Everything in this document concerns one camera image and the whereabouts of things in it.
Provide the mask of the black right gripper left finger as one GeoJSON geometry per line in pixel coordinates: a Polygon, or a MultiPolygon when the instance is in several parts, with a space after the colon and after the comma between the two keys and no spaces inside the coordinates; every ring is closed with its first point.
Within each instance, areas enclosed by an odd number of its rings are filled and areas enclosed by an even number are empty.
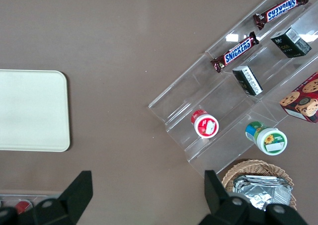
{"type": "Polygon", "coordinates": [[[82,171],[58,198],[41,201],[18,214],[14,207],[1,208],[2,225],[76,225],[93,197],[92,172],[82,171]]]}

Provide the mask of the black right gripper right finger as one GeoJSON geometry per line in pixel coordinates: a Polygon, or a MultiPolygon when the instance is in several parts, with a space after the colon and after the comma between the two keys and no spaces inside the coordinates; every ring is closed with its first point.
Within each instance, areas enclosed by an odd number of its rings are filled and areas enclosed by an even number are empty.
{"type": "Polygon", "coordinates": [[[201,225],[306,225],[307,222],[287,205],[270,204],[265,211],[255,208],[243,198],[230,196],[217,174],[206,170],[204,194],[210,209],[201,225]]]}

